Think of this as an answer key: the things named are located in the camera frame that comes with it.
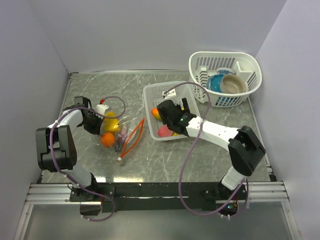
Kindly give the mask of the fake yellow bell pepper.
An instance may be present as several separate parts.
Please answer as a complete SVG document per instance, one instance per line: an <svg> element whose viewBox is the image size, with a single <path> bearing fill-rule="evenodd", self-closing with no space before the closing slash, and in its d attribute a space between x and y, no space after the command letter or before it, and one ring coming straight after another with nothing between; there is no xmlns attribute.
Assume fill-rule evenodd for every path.
<svg viewBox="0 0 320 240"><path fill-rule="evenodd" d="M103 131L106 133L117 134L121 131L117 118L105 118L103 121Z"/></svg>

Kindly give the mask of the fake green orange mango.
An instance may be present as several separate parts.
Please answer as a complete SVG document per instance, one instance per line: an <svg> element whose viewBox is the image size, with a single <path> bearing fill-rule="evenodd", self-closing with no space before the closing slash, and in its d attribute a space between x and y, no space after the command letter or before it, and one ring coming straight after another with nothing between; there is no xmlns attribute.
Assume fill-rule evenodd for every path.
<svg viewBox="0 0 320 240"><path fill-rule="evenodd" d="M153 108L153 109L151 110L151 114L153 115L153 117L154 117L156 120L158 120L158 121L161 121L161 120L162 120L157 108Z"/></svg>

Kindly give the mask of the fake pink peach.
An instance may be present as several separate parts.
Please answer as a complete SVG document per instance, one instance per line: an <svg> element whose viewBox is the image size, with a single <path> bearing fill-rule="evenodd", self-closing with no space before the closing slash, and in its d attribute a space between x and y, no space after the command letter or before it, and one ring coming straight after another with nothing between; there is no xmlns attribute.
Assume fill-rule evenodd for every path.
<svg viewBox="0 0 320 240"><path fill-rule="evenodd" d="M158 129L157 134L158 134L158 136L159 136L160 138L165 138L165 137L171 137L171 136L174 134L174 132L171 131L171 130L167 127L167 125L162 125L162 126Z"/></svg>

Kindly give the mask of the clear zip top bag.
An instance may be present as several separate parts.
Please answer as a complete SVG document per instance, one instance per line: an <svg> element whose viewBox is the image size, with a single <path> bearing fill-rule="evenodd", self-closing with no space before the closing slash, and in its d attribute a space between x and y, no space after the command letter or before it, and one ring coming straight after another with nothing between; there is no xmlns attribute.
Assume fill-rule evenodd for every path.
<svg viewBox="0 0 320 240"><path fill-rule="evenodd" d="M99 143L119 154L117 161L120 162L140 141L144 123L145 118L133 118L129 121L105 118L100 128Z"/></svg>

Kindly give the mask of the fake yellow lemon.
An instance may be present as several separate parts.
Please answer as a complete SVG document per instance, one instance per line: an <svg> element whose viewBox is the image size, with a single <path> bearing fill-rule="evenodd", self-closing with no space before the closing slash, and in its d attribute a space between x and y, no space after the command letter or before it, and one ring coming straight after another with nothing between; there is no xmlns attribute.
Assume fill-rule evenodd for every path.
<svg viewBox="0 0 320 240"><path fill-rule="evenodd" d="M106 117L108 117L108 118L115 118L115 117L116 117L115 113L112 112L112 111L108 111L108 112L106 112L104 115L105 115Z"/></svg>

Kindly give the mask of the fake purple eggplant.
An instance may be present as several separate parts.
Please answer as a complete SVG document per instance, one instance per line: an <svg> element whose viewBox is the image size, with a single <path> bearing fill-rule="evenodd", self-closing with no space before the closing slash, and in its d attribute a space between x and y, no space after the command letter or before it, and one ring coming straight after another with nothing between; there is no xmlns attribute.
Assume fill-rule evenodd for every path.
<svg viewBox="0 0 320 240"><path fill-rule="evenodd" d="M121 131L118 134L116 143L114 145L115 152L119 153L122 151L126 138L127 138L127 126L124 124L121 128Z"/></svg>

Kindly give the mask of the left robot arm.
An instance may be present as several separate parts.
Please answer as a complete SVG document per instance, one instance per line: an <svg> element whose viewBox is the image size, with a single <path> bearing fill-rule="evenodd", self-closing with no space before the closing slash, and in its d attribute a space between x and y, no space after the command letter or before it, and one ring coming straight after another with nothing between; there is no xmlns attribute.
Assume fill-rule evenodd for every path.
<svg viewBox="0 0 320 240"><path fill-rule="evenodd" d="M37 162L41 170L62 174L71 184L71 193L86 201L99 197L95 176L77 163L73 131L83 127L92 135L101 133L103 118L97 115L91 101L84 96L74 98L74 104L64 109L62 116L48 127L35 132Z"/></svg>

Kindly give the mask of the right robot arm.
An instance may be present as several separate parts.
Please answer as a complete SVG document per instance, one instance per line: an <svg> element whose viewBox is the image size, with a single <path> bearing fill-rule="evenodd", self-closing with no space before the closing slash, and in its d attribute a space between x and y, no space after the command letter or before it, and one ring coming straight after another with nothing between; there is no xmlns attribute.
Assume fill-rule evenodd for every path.
<svg viewBox="0 0 320 240"><path fill-rule="evenodd" d="M176 134L205 140L229 152L231 167L223 176L218 192L224 199L232 198L237 192L236 187L245 177L252 175L265 156L263 144L249 126L227 127L204 120L190 112L185 99L182 102L183 107L172 100L165 100L157 106L162 123Z"/></svg>

